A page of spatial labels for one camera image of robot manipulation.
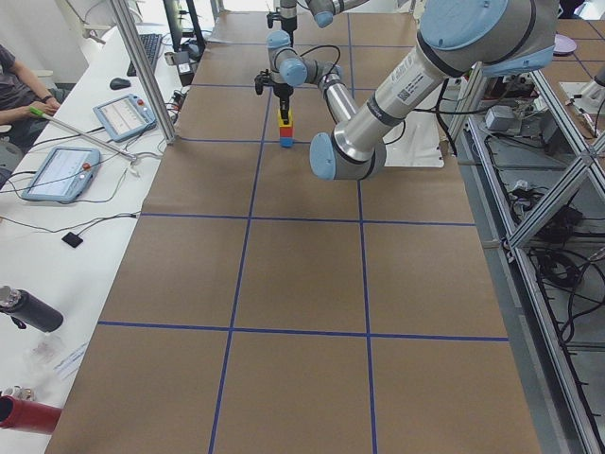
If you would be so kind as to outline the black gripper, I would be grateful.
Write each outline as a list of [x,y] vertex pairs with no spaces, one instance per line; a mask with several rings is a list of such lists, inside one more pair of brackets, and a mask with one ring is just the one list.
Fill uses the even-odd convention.
[[281,26],[282,30],[285,32],[294,32],[298,27],[298,17],[294,15],[293,17],[285,17],[281,16]]
[[279,111],[287,114],[290,111],[290,97],[293,95],[293,87],[287,83],[275,83],[273,93],[279,98]]

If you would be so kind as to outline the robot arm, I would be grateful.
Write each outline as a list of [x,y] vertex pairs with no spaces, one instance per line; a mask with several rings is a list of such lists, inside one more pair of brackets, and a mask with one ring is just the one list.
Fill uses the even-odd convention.
[[280,21],[283,29],[290,32],[297,28],[297,6],[307,9],[320,28],[329,26],[336,15],[355,9],[367,0],[283,0],[272,13],[274,21]]
[[269,72],[291,87],[317,85],[335,119],[333,131],[311,142],[313,173],[324,180],[359,181],[384,166],[384,137],[444,80],[462,76],[478,62],[488,77],[550,64],[558,9],[556,1],[428,1],[415,47],[361,107],[334,65],[303,58],[282,30],[267,37]]

